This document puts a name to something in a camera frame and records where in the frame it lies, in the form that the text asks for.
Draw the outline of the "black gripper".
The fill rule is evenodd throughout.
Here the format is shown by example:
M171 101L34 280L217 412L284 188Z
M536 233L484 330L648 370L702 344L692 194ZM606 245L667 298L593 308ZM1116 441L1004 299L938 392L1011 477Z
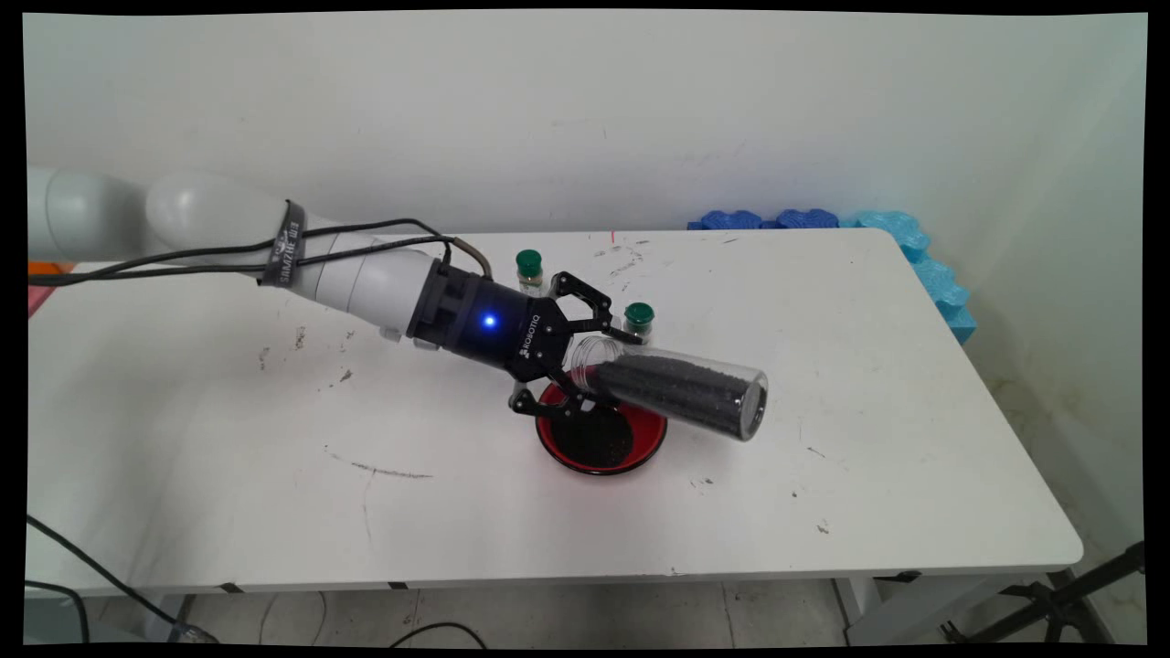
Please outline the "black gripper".
M567 320L550 297L531 297L480 275L448 265L433 265L407 324L407 336L486 366L514 379L508 405L535 418L577 419L601 399L578 388L563 369L573 334L599 333L627 345L644 345L636 334L622 333L612 316L612 300L576 275L553 276L550 296L584 302L592 316ZM546 377L560 390L557 404L543 403L526 382Z

